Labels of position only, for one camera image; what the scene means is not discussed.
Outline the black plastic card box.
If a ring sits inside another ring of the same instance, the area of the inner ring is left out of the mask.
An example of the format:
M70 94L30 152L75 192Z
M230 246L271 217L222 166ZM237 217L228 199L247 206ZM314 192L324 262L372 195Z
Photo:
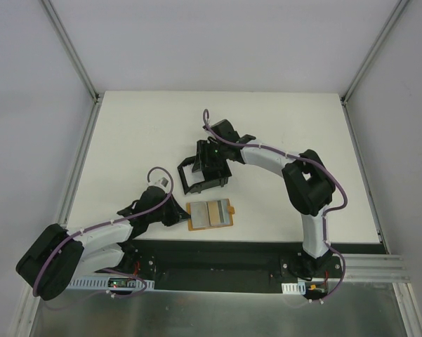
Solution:
M196 159L197 156L187 157L177 167L184 194L199 194L214 187L224 187L228 183L232 172L226 161L222 168L215 171L203 171L200 168L193 171Z

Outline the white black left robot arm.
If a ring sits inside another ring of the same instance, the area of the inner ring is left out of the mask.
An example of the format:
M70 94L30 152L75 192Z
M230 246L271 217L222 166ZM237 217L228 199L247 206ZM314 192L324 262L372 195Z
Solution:
M149 225L166 227L190 219L174 196L159 186L149 186L129 206L117 212L112 224L66 230L49 225L18 261L16 272L43 300L59 296L73 280L105 268L129 272L134 265L131 241Z

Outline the yellow leather card holder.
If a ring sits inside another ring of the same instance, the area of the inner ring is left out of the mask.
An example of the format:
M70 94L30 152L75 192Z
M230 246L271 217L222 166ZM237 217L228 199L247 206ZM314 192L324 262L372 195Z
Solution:
M186 211L190 215L187 225L191 232L234 225L235 208L229 199L190 202Z

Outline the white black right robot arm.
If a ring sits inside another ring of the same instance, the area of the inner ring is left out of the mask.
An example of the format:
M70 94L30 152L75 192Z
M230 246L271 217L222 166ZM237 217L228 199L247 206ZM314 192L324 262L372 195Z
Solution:
M199 173L204 179L199 189L220 185L220 180L226 179L229 160L256 166L283 178L289 201L301 214L303 224L301 256L289 263L289 273L304 280L321 275L332 256L324 242L322 216L332 202L336 186L323 170L318 154L313 150L287 154L262 144L252 135L241 137L227 119L210 125L207 110L203 121L203 129L211 135L197 142L191 168L192 173Z

